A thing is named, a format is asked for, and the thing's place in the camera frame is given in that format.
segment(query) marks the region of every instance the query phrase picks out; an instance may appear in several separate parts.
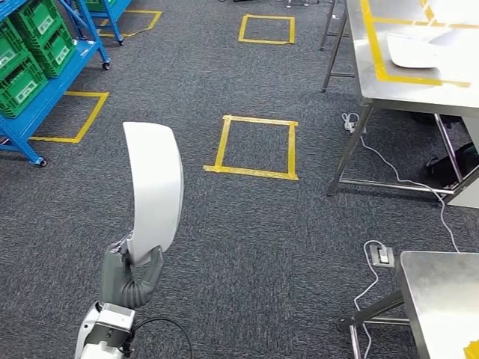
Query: white robot body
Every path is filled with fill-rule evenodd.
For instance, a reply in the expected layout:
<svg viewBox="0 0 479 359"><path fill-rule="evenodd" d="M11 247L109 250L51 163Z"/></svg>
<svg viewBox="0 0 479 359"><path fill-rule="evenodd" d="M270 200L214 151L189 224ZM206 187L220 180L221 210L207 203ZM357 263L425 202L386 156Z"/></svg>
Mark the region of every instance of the white robot body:
<svg viewBox="0 0 479 359"><path fill-rule="evenodd" d="M142 266L151 262L160 263L162 267L162 253L168 249L173 241L180 220L183 200L183 169L180 153L172 129L155 123L123 123L126 143L128 148L133 190L134 193L134 226L132 233L126 236L125 248L120 242L115 243L110 254L120 255L125 251L127 258L123 270L130 272L129 266ZM107 269L113 262L104 261ZM156 271L158 276L161 268ZM109 282L110 277L104 277ZM114 286L105 286L107 289L116 293ZM146 290L152 291L156 283L146 282ZM143 305L147 301L148 295L139 288L138 293L142 297L138 301ZM130 338L133 327L133 319L136 305L116 305L112 302L92 305L84 318L79 329L75 359L122 359L129 357L120 348Z"/></svg>

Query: yellow tape on table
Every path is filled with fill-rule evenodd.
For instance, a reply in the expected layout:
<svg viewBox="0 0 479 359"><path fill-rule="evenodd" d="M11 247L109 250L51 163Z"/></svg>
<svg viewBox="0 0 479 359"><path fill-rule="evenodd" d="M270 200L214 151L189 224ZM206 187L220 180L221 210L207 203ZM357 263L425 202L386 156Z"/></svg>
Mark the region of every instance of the yellow tape on table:
<svg viewBox="0 0 479 359"><path fill-rule="evenodd" d="M469 346L465 348L466 359L479 359L479 340L471 342Z"/></svg>

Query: green plastic crate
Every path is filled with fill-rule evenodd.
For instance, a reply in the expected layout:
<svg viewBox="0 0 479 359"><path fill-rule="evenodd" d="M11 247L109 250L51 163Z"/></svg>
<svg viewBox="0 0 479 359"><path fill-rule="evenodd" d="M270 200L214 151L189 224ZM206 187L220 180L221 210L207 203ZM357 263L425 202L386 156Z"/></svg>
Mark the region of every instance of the green plastic crate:
<svg viewBox="0 0 479 359"><path fill-rule="evenodd" d="M48 78L58 77L74 51L72 37L64 24L61 24L42 48L31 50Z"/></svg>
<svg viewBox="0 0 479 359"><path fill-rule="evenodd" d="M53 0L29 0L10 17L29 49L40 49L60 24Z"/></svg>
<svg viewBox="0 0 479 359"><path fill-rule="evenodd" d="M0 81L0 114L18 116L48 81L32 55L27 56Z"/></svg>
<svg viewBox="0 0 479 359"><path fill-rule="evenodd" d="M28 54L23 41L8 19L0 22L0 81Z"/></svg>

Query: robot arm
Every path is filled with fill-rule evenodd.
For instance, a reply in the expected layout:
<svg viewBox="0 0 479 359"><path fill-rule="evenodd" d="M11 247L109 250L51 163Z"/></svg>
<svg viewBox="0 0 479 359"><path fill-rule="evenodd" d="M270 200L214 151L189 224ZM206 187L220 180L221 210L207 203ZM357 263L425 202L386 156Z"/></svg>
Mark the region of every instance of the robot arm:
<svg viewBox="0 0 479 359"><path fill-rule="evenodd" d="M173 132L155 123L123 123L130 157L133 231L105 253L99 301L79 329L75 359L129 357L134 309L147 303L159 281L163 251L172 243L183 199L183 169ZM150 263L141 280L131 266Z"/></svg>

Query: floor outlet box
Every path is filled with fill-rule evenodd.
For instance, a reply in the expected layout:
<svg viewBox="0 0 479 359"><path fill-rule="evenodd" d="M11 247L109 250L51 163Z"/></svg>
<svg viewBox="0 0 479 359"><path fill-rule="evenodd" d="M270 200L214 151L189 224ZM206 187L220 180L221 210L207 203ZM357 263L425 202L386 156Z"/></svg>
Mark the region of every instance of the floor outlet box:
<svg viewBox="0 0 479 359"><path fill-rule="evenodd" d="M372 265L375 267L394 267L394 256L391 247L385 247L385 250L381 245L370 245L369 251L372 259Z"/></svg>

